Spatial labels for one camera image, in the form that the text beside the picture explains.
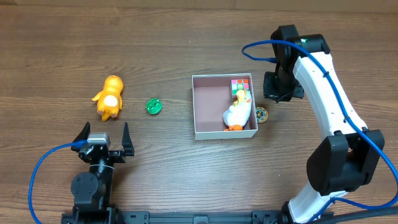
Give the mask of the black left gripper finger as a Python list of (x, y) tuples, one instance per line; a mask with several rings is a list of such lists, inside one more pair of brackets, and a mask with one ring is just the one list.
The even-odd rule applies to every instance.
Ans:
[(82, 145), (83, 141), (86, 141), (88, 139), (88, 136), (90, 134), (90, 123), (86, 122), (85, 126), (81, 130), (81, 132), (78, 134), (78, 136), (72, 141), (72, 146), (71, 150), (75, 152), (79, 152)]
[(127, 122), (124, 123), (122, 146), (126, 156), (134, 156), (134, 146), (131, 141), (129, 126)]

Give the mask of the colourful puzzle cube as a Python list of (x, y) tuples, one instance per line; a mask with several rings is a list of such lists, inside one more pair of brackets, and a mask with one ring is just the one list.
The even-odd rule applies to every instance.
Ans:
[(239, 90), (248, 90), (249, 80), (248, 79), (232, 79), (229, 85), (230, 95), (232, 100), (237, 99), (237, 92)]

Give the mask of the white plush duck yellow hat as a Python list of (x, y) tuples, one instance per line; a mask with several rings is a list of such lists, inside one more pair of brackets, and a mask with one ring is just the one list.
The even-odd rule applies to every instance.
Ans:
[(238, 90), (237, 100), (223, 113), (226, 125), (224, 131), (242, 131), (248, 122), (252, 109), (252, 96), (249, 90)]

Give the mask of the white cardboard box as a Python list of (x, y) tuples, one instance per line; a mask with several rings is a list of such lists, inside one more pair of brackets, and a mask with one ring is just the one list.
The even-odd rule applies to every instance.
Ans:
[(251, 114), (242, 131), (226, 131), (222, 114), (232, 105), (230, 84), (234, 79), (247, 79), (251, 93), (250, 73), (192, 76), (193, 122), (195, 140), (251, 138), (256, 134), (256, 105), (251, 100)]

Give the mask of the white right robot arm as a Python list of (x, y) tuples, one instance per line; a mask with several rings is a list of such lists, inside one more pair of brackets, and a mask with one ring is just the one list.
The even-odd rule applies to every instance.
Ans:
[(383, 148), (380, 130), (370, 131), (355, 112), (336, 76), (330, 48), (321, 34), (299, 35), (294, 25), (271, 34), (274, 72), (264, 75), (264, 96), (276, 102), (306, 96), (320, 127), (321, 143), (307, 160), (308, 182), (282, 207), (279, 223), (320, 218), (329, 199), (370, 183), (379, 154), (355, 128)]

